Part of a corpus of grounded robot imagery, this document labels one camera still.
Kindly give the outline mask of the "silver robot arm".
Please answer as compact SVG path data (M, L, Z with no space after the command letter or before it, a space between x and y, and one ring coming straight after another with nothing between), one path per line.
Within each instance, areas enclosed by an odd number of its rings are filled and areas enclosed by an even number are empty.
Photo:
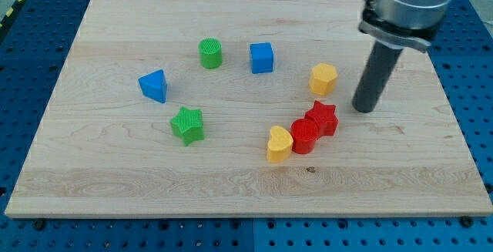
M451 0L364 0L359 30L391 49L425 53Z

